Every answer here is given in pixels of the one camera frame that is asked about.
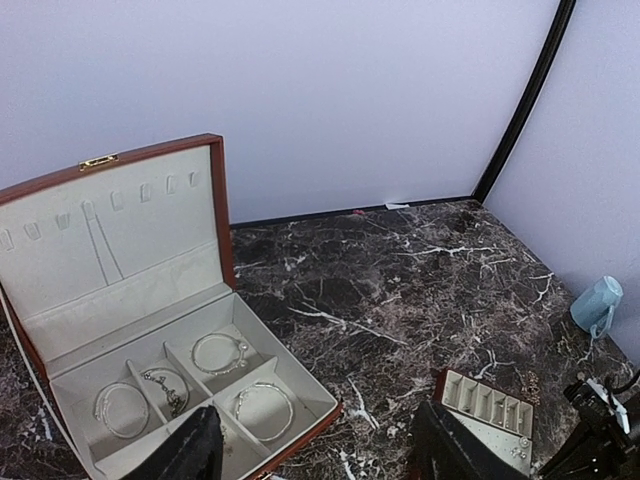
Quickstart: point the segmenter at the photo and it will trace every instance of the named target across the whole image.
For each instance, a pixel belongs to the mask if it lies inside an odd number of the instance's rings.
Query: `jewelry box lid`
[[[153,328],[158,312],[230,292],[222,137],[108,155],[0,191],[0,285],[49,373],[82,347],[104,352]]]

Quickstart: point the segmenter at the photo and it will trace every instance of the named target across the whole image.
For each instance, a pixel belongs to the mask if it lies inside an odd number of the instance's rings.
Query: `jewelry box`
[[[262,477],[340,413],[234,291],[220,136],[1,191],[0,285],[36,387],[93,479],[126,475],[203,405],[220,414],[225,480]]]

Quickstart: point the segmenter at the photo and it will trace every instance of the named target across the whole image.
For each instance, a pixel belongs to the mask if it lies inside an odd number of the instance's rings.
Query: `black marble surface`
[[[242,297],[344,403],[280,478],[403,478],[412,413],[444,367],[539,400],[537,464],[575,426],[562,390],[578,372],[631,375],[609,340],[591,345],[572,325],[567,290],[475,202],[243,229],[233,242]],[[0,478],[85,478],[4,322],[0,398]]]

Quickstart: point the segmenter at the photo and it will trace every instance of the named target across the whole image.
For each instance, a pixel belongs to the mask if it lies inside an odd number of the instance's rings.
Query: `wall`
[[[640,3],[578,2],[489,209],[579,293],[625,290],[612,334],[640,363]]]
[[[0,188],[225,136],[232,221],[468,195],[556,0],[0,3]]]

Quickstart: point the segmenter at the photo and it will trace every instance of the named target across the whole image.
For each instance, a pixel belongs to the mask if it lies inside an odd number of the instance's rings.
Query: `light blue mug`
[[[613,277],[602,277],[571,305],[576,324],[597,340],[611,329],[613,314],[622,300],[622,286]]]

